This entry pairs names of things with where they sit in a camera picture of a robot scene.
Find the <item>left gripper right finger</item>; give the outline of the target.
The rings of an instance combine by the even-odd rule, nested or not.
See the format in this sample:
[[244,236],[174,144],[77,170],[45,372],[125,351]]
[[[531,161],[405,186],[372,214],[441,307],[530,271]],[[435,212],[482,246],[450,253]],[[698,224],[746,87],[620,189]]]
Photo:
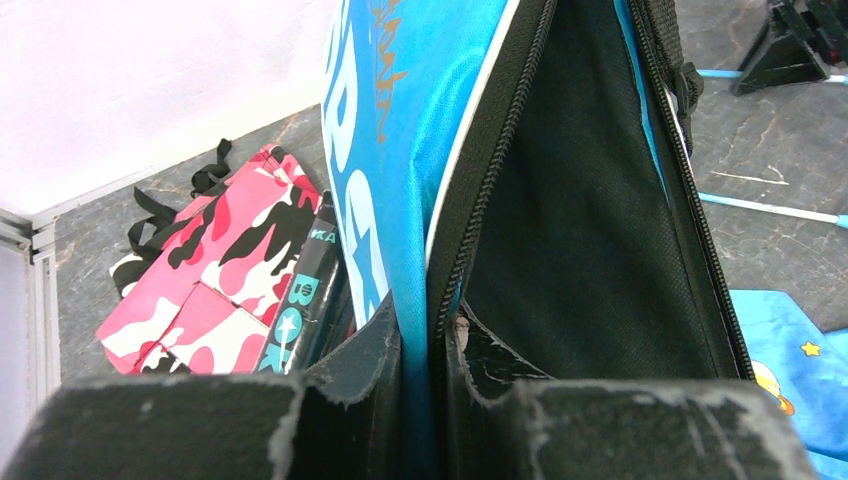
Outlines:
[[451,479],[813,479],[749,381],[554,380],[467,311],[444,329]]

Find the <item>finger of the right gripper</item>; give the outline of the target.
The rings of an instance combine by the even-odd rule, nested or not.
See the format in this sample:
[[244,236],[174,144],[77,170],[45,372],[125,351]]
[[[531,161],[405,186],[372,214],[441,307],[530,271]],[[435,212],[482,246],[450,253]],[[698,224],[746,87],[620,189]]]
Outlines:
[[[808,16],[797,1],[768,1],[767,20],[739,66],[745,72],[797,72],[829,74],[814,47],[815,32]],[[779,87],[735,80],[730,86],[734,96],[744,96]]]

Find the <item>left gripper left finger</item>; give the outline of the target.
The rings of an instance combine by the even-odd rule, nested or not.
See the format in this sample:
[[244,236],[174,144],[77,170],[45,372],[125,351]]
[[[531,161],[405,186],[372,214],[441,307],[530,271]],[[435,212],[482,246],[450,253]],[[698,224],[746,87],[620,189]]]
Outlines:
[[386,297],[302,373],[104,377],[36,415],[7,479],[392,479],[401,338]]

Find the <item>blue badminton racket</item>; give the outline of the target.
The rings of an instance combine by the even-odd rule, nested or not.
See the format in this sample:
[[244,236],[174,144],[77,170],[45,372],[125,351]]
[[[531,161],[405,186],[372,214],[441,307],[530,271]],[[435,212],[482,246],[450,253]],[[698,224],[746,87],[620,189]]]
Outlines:
[[721,195],[709,194],[704,192],[698,193],[699,198],[702,201],[732,206],[737,208],[744,208],[748,210],[766,212],[775,215],[782,215],[787,217],[799,218],[809,221],[821,222],[826,224],[832,224],[842,229],[847,229],[847,215],[846,214],[827,214],[821,212],[815,212],[810,210],[803,210],[798,208],[791,208],[785,206],[778,206],[772,204],[765,204],[750,200],[743,200],[731,197],[725,197]]
[[802,83],[829,83],[836,85],[847,85],[847,76],[840,74],[815,74],[797,72],[745,72],[724,69],[698,69],[697,72],[704,78],[740,80],[753,82],[766,86],[779,86]]

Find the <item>black shuttlecock tube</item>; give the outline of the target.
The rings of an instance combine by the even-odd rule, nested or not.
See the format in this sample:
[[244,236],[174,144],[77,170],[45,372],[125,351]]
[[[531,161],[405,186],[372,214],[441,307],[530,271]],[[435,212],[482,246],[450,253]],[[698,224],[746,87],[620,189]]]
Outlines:
[[345,332],[348,302],[334,201],[325,191],[256,370],[289,374],[317,363]]

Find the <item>blue sport racket bag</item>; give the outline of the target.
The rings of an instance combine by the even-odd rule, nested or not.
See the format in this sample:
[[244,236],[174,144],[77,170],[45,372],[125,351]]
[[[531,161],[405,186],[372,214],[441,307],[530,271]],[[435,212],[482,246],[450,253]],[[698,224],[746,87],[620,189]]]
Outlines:
[[321,104],[364,326],[401,335],[400,470],[447,468],[461,311],[556,379],[753,376],[690,166],[671,1],[343,1]]

